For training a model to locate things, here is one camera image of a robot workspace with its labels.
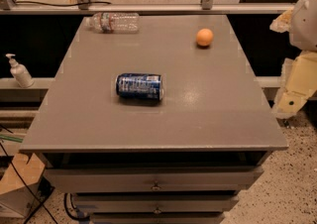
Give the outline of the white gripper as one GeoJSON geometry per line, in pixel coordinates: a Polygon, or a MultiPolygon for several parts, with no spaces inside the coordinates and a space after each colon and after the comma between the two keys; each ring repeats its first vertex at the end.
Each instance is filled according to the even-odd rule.
{"type": "Polygon", "coordinates": [[[295,116],[317,91],[317,0],[298,0],[274,19],[269,28],[288,32],[290,43],[303,50],[296,59],[286,58],[282,65],[280,87],[272,113],[278,119],[295,116]]]}

